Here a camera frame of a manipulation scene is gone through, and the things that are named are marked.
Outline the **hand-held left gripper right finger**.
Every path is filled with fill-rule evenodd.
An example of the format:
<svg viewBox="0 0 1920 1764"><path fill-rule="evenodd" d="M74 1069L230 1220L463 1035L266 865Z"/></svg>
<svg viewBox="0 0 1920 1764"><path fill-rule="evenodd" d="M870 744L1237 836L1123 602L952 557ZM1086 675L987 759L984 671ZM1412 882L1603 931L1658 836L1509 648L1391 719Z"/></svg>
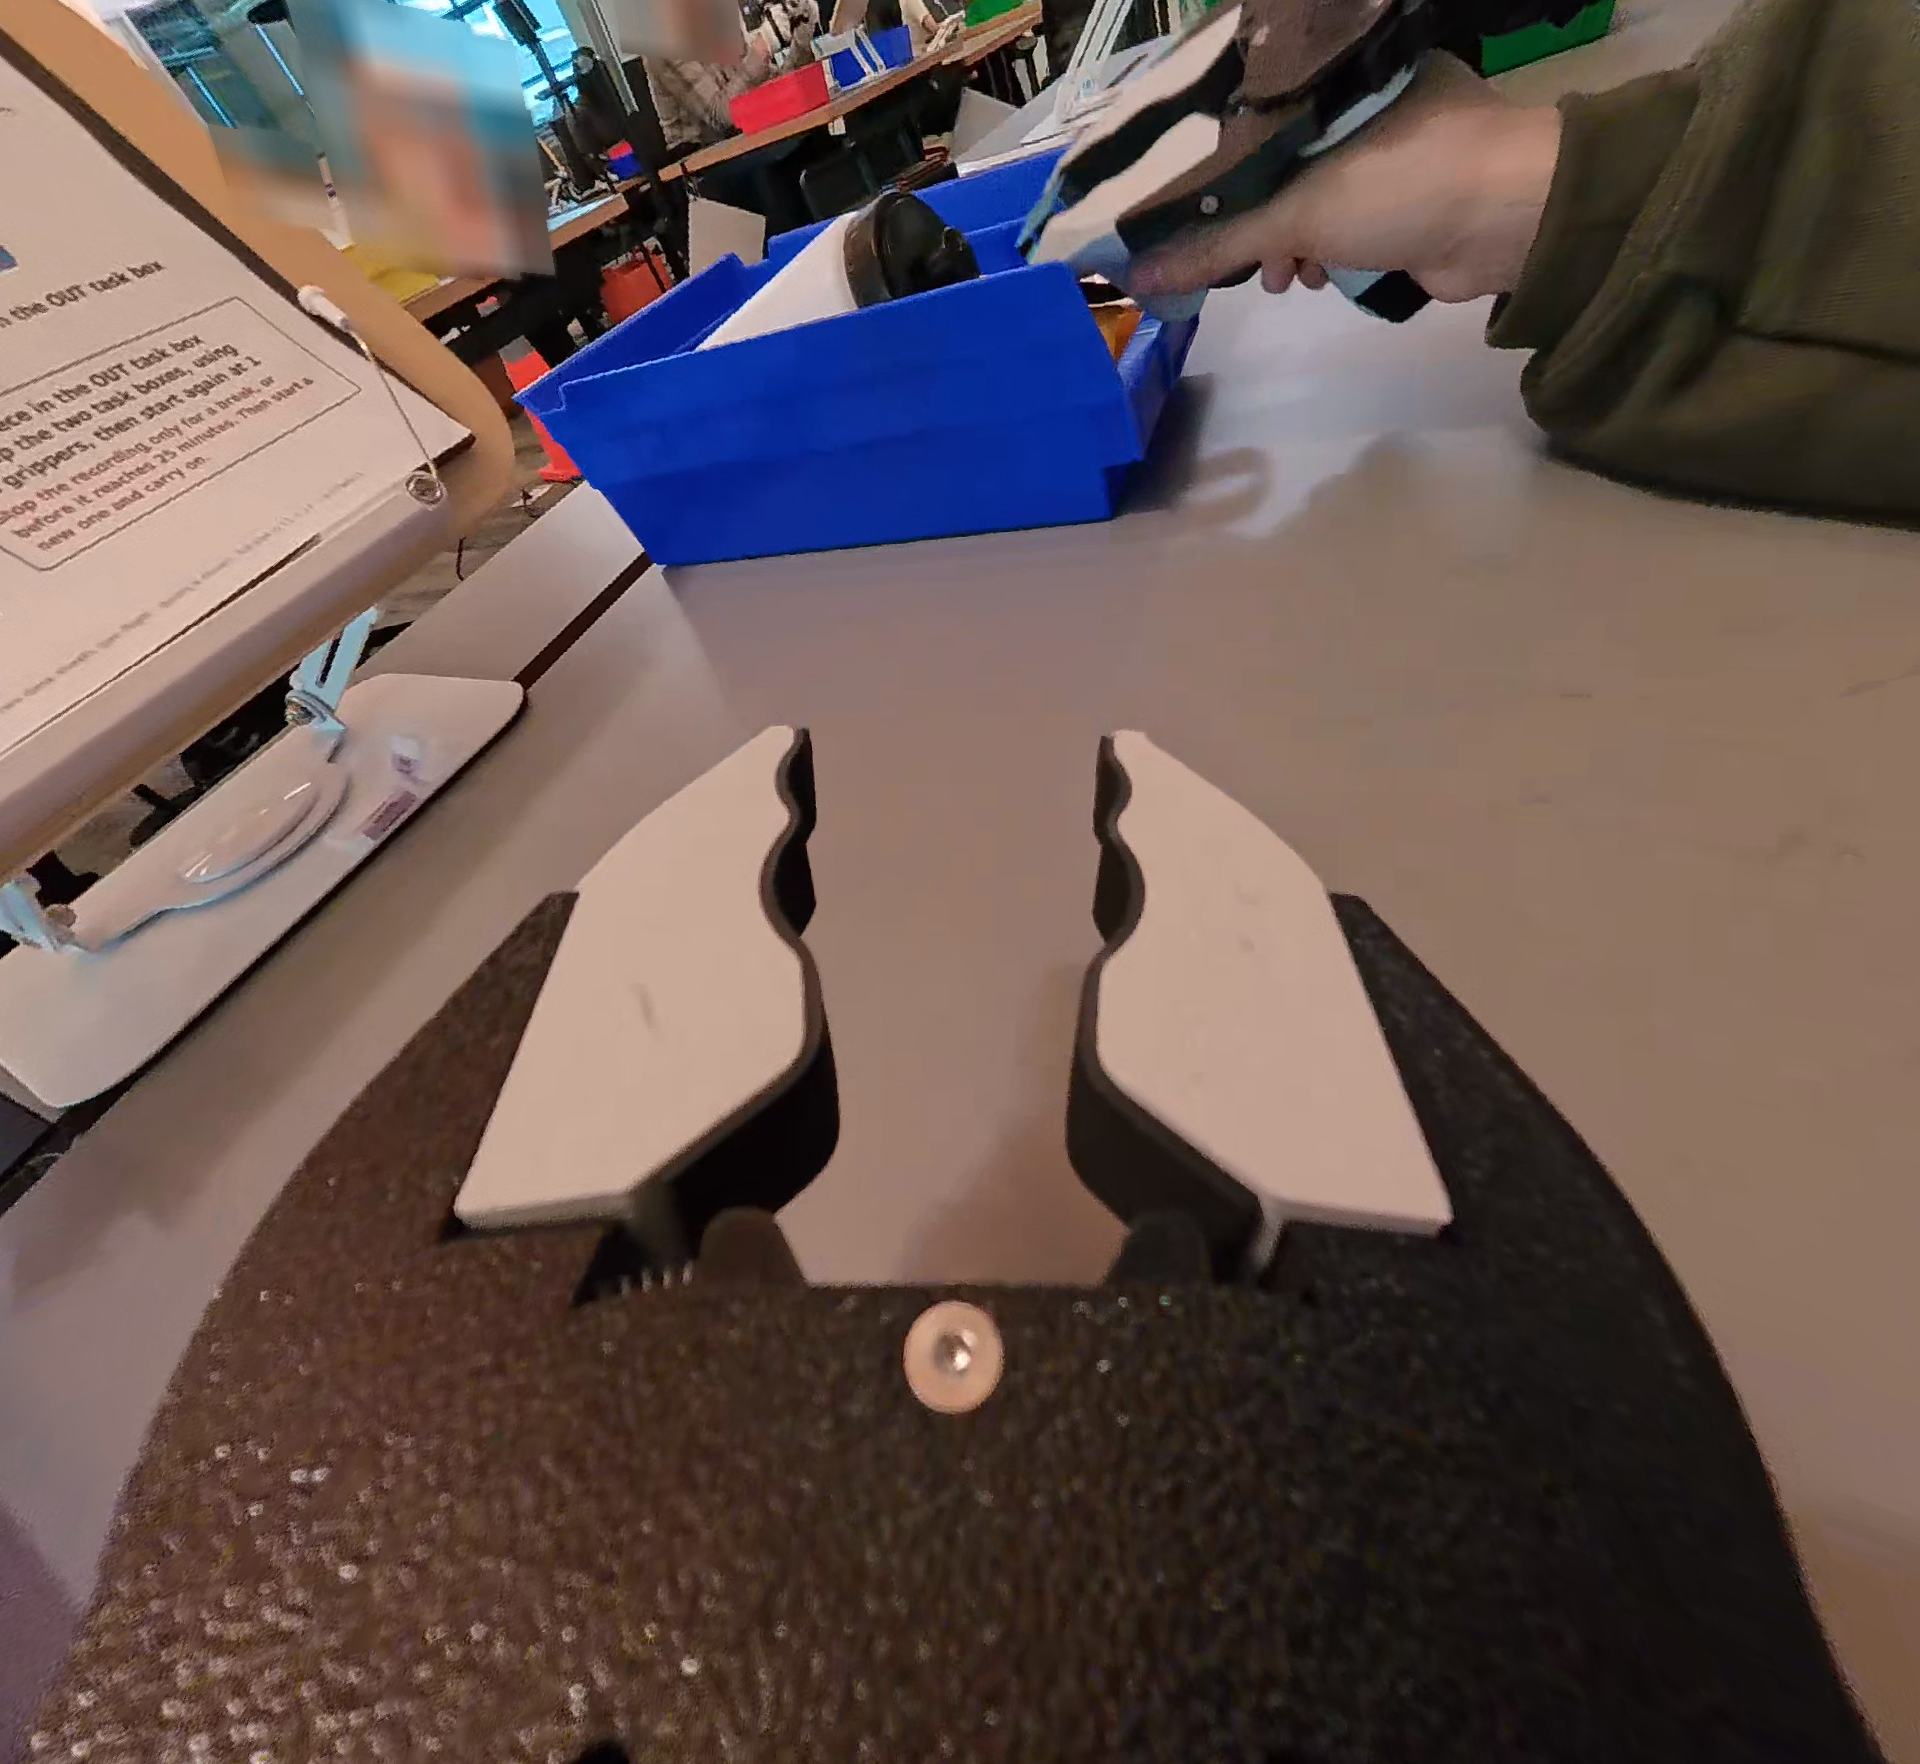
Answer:
<svg viewBox="0 0 1920 1764"><path fill-rule="evenodd" d="M1099 954L1067 1162L1123 1268L1266 1268L1292 1225L1438 1236L1452 1200L1315 872L1152 736L1099 745Z"/></svg>

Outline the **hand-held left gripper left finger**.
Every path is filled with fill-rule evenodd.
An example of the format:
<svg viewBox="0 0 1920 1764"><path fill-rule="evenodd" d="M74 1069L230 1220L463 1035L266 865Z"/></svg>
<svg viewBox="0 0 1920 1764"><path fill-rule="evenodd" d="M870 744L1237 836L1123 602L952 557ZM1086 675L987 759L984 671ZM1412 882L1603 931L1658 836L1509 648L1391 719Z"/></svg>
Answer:
<svg viewBox="0 0 1920 1764"><path fill-rule="evenodd" d="M624 1225L693 1257L713 1216L796 1203L837 1149L807 951L810 736L763 726L582 878L476 1142L469 1234Z"/></svg>

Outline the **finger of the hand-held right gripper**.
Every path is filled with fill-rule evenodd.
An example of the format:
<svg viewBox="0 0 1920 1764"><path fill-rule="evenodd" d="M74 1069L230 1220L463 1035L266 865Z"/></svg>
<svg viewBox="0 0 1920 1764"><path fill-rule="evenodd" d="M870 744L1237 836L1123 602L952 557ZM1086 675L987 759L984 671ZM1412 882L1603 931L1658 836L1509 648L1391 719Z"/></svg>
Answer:
<svg viewBox="0 0 1920 1764"><path fill-rule="evenodd" d="M1067 264L1076 282L1104 288L1158 319L1197 319L1202 312L1207 288L1148 295L1138 288L1138 264L1201 228L1202 215L1188 202L1118 215L1086 196L1071 207L1032 207L1017 231L1017 255L1028 267Z"/></svg>
<svg viewBox="0 0 1920 1764"><path fill-rule="evenodd" d="M1246 0L1226 0L1113 88L1044 182L1050 223L1188 223L1247 207L1222 152L1246 78Z"/></svg>

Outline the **blue plastic bin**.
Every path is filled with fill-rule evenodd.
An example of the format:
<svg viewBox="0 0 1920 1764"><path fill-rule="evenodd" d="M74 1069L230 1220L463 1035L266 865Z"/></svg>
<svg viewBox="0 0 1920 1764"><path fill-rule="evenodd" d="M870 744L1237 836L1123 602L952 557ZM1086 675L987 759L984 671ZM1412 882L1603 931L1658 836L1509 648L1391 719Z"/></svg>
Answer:
<svg viewBox="0 0 1920 1764"><path fill-rule="evenodd" d="M701 349L826 223L683 280L517 392L663 568L1108 522L1201 319L1108 359L1067 264L1021 264L1054 160L922 191L979 280Z"/></svg>

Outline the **person's right forearm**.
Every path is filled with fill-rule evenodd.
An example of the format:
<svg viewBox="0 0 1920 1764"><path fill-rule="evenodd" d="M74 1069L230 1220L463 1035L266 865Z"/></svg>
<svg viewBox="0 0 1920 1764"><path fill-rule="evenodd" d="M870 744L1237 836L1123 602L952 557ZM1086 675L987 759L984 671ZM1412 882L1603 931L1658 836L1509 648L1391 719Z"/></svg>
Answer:
<svg viewBox="0 0 1920 1764"><path fill-rule="evenodd" d="M1546 450L1670 496L1917 527L1917 0L1741 0L1558 102L1487 344Z"/></svg>

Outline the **person's right hand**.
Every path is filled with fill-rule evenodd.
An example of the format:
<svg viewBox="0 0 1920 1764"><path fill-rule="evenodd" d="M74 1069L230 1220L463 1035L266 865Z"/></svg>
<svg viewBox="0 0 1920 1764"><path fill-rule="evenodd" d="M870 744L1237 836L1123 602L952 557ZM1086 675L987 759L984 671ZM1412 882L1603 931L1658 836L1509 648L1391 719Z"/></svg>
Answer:
<svg viewBox="0 0 1920 1764"><path fill-rule="evenodd" d="M1325 289L1330 273L1404 273L1433 303L1514 289L1558 169L1558 106L1524 106L1433 54L1357 136L1265 207L1182 235L1130 273L1174 298L1253 273L1266 295Z"/></svg>

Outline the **white bottle black cap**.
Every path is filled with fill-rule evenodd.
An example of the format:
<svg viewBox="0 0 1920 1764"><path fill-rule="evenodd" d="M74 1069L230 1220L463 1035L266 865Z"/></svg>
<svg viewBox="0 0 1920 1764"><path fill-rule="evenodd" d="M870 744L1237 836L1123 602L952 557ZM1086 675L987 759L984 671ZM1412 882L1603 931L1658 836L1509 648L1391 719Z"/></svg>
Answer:
<svg viewBox="0 0 1920 1764"><path fill-rule="evenodd" d="M923 196L884 187L826 223L754 298L722 319L701 349L866 312L979 280L976 253Z"/></svg>

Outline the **small red bin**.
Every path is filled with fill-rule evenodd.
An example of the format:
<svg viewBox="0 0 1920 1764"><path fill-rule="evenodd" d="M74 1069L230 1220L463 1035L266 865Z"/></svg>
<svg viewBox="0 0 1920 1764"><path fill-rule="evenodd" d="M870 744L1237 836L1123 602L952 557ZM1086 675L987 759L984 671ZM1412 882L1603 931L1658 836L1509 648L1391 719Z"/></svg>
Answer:
<svg viewBox="0 0 1920 1764"><path fill-rule="evenodd" d="M728 114L738 136L766 136L791 120L807 120L834 98L834 78L822 59L769 74L757 88L733 93Z"/></svg>

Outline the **wooden desk black legs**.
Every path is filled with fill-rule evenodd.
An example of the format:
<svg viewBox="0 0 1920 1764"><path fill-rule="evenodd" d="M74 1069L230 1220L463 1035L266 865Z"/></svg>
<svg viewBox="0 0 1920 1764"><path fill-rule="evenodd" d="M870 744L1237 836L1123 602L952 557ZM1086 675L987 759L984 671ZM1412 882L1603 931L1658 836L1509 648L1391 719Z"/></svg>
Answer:
<svg viewBox="0 0 1920 1764"><path fill-rule="evenodd" d="M607 231L624 218L627 218L627 185L610 185L607 191L598 191L592 199L573 199L573 202L552 211L547 238L552 238L556 267L562 264L567 250L595 238L598 231ZM429 324L461 307L493 308L512 295L517 282L520 282L520 274L505 274L505 273L502 274L461 273L461 274L446 274L435 288L406 295L400 307L416 319Z"/></svg>

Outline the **orange traffic cone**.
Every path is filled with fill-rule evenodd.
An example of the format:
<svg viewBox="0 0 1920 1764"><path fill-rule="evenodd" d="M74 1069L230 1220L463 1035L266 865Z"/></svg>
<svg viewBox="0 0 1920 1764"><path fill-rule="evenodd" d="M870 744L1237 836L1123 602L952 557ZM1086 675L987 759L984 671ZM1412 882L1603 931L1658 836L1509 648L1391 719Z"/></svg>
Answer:
<svg viewBox="0 0 1920 1764"><path fill-rule="evenodd" d="M541 383L552 375L552 363L524 336L517 336L502 348L502 365L512 381L512 392L524 392L527 383ZM567 450L552 437L552 430L543 426L543 420L537 412L524 412L524 415L532 420L541 451L543 451L541 484L543 486L576 486L582 466L567 455Z"/></svg>

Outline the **instruction board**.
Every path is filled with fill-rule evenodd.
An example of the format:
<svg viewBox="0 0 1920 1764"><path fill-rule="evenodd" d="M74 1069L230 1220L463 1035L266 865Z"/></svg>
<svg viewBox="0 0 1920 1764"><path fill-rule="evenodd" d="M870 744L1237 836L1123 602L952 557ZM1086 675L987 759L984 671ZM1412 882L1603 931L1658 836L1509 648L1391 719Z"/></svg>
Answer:
<svg viewBox="0 0 1920 1764"><path fill-rule="evenodd" d="M5 882L454 545L502 406L61 0L5 0Z"/></svg>

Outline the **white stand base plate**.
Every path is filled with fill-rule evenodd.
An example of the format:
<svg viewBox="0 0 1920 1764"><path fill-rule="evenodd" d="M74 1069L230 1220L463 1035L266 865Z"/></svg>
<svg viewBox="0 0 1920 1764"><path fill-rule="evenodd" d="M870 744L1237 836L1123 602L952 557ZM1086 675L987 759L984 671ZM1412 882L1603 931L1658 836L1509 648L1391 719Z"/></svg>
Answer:
<svg viewBox="0 0 1920 1764"><path fill-rule="evenodd" d="M502 680L372 675L284 726L74 905L5 886L5 1096L61 1116L202 1019L517 715Z"/></svg>
<svg viewBox="0 0 1920 1764"><path fill-rule="evenodd" d="M1138 68L1138 71L1126 71L1123 78L1118 78L1113 88L1103 88L1076 111L1067 111L1067 102L1061 98L1061 106L1054 111L1054 126L1065 136L1077 141L1077 136L1090 136L1108 126L1123 128L1130 120L1158 117L1163 106L1182 111L1182 102L1188 102L1188 93L1192 93L1192 82L1186 82L1174 68L1165 68L1165 65Z"/></svg>

